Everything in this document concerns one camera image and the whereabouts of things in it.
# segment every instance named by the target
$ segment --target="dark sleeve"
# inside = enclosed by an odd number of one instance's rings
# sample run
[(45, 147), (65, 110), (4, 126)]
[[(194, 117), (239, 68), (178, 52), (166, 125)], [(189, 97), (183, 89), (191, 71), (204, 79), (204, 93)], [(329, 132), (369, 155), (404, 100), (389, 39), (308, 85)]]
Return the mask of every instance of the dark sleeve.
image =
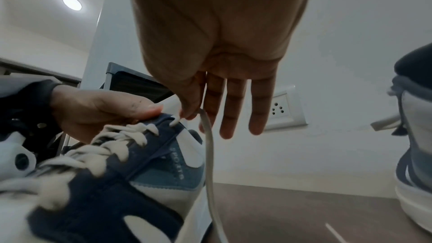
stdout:
[(18, 131), (26, 137), (26, 149), (43, 154), (61, 132), (50, 108), (52, 91), (58, 85), (52, 80), (1, 77), (0, 140)]

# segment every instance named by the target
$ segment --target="brown floor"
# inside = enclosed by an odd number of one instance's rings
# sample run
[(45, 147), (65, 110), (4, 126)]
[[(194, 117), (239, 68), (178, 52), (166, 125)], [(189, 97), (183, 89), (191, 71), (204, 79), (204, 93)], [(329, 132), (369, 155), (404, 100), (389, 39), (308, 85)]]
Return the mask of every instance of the brown floor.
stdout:
[[(430, 243), (396, 199), (215, 185), (216, 202), (230, 243)], [(218, 243), (214, 229), (205, 243)]]

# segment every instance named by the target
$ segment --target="sneaker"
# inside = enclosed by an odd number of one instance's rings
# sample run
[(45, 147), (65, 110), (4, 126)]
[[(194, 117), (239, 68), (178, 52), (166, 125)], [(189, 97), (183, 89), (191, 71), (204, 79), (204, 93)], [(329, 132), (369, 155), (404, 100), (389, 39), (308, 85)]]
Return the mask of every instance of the sneaker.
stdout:
[(372, 127), (408, 135), (410, 148), (396, 168), (396, 194), (405, 213), (432, 233), (432, 44), (403, 57), (395, 71), (389, 94), (397, 97), (399, 114)]
[(212, 195), (211, 127), (200, 114), (207, 151), (197, 132), (161, 114), (105, 126), (91, 145), (1, 182), (0, 242), (199, 243), (213, 218), (226, 243)]

